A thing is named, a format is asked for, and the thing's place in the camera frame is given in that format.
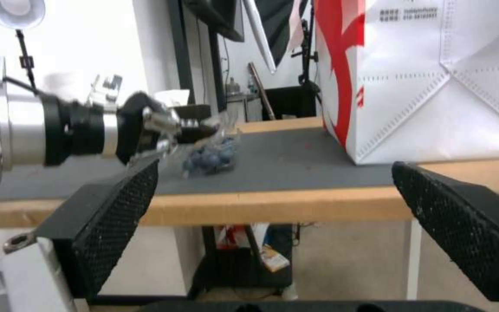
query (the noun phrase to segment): blue berries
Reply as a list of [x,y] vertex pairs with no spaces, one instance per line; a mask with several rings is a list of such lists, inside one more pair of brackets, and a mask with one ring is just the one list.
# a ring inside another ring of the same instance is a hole
[[235,144],[234,138],[226,137],[218,145],[210,144],[193,150],[182,164],[182,169],[189,175],[195,172],[212,174],[230,169],[234,166]]

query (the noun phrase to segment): red design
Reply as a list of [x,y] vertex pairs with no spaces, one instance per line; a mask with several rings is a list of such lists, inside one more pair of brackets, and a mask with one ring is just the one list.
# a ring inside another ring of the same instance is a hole
[[315,18],[324,35],[338,83],[338,124],[333,128],[345,148],[352,112],[352,79],[345,52],[364,45],[365,15],[359,14],[342,32],[343,1],[359,0],[315,0]]
[[363,99],[365,98],[363,93],[365,93],[365,87],[362,86],[359,88],[359,92],[357,93],[357,95],[355,95],[355,99],[359,99],[357,101],[357,107],[359,108],[363,107]]

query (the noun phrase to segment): cable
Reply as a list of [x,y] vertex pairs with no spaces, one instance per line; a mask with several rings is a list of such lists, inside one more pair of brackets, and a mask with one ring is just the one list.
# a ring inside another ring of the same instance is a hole
[[198,26],[198,44],[200,46],[200,64],[201,64],[201,81],[204,84],[204,98],[203,98],[203,103],[205,104],[205,97],[207,93],[207,89],[205,87],[205,77],[204,77],[204,58],[201,56],[201,37],[200,37],[200,20],[196,19],[196,25]]
[[[224,79],[224,87],[226,87],[226,83],[228,82],[228,75],[230,74],[230,56],[228,55],[228,48],[226,47],[226,39],[222,37],[222,43],[224,44],[224,51],[226,52],[226,78]],[[224,102],[227,101],[227,94],[224,93]]]
[[26,83],[20,81],[20,80],[16,80],[12,77],[4,77],[3,78],[3,81],[5,82],[8,82],[8,83],[11,83],[13,85],[16,85],[17,87],[21,87],[22,89],[25,89],[25,90],[28,90],[32,93],[34,93],[34,95],[38,95],[38,94],[44,94],[42,91],[38,90],[38,89],[34,89],[32,87],[30,87],[29,85],[27,85]]
[[26,51],[26,44],[24,43],[24,34],[22,34],[22,30],[16,30],[16,37],[18,38],[18,43],[20,44],[20,51],[22,52],[22,57],[20,57],[20,65],[22,68],[26,69],[26,74],[28,75],[28,79],[30,80],[30,85],[32,89],[34,89],[34,94],[38,94],[36,91],[36,83],[34,82],[34,73],[32,72],[32,68],[34,67],[34,59],[28,55]]

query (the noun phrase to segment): clear plastic bag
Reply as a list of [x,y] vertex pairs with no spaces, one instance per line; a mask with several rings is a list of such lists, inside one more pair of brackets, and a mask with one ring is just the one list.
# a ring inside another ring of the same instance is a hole
[[196,142],[176,156],[182,159],[182,176],[201,176],[228,171],[236,165],[240,133],[235,129],[235,112],[223,112],[216,119],[217,132]]

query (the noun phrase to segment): wooden stick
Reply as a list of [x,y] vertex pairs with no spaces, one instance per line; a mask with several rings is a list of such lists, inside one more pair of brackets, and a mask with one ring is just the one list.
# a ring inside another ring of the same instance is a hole
[[269,119],[271,120],[277,120],[275,117],[275,113],[273,113],[273,108],[271,107],[271,103],[269,103],[269,98],[267,97],[267,94],[265,93],[265,89],[261,83],[261,79],[259,79],[259,75],[257,74],[257,70],[255,69],[255,65],[253,65],[253,62],[248,63],[248,69],[249,73],[255,79],[255,83],[257,85],[257,89],[259,89],[259,93],[261,94],[261,100],[263,101],[263,106],[265,106],[265,110],[267,111],[267,114],[269,115]]

